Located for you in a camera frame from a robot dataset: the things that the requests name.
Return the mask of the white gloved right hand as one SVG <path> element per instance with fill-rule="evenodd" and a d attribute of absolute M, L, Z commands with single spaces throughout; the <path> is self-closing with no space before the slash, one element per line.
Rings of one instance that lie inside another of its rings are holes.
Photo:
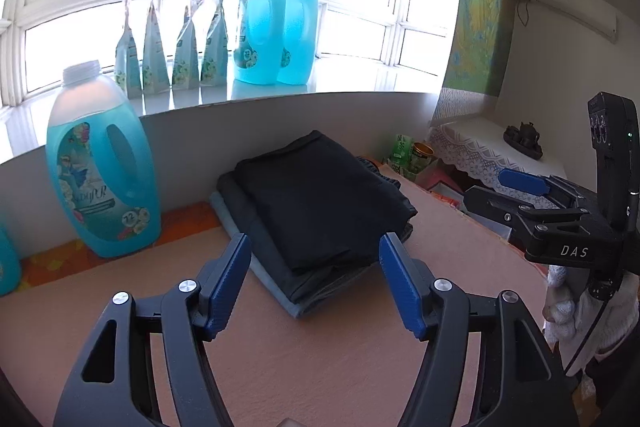
<path fill-rule="evenodd" d="M 580 296 L 570 282 L 582 279 L 588 271 L 550 265 L 544 303 L 544 338 L 557 345 L 568 376 L 573 376 L 593 359 L 606 358 L 625 340 L 639 321 L 639 277 L 626 272 L 620 289 L 605 305 L 591 334 L 603 301 L 585 289 Z"/>

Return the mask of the black jacket sleeve forearm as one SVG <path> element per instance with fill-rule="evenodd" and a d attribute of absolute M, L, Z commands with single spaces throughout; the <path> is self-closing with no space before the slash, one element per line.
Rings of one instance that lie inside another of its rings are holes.
<path fill-rule="evenodd" d="M 618 347 L 602 360 L 593 359 L 586 374 L 596 387 L 600 410 L 593 427 L 639 426 L 639 346 Z"/>

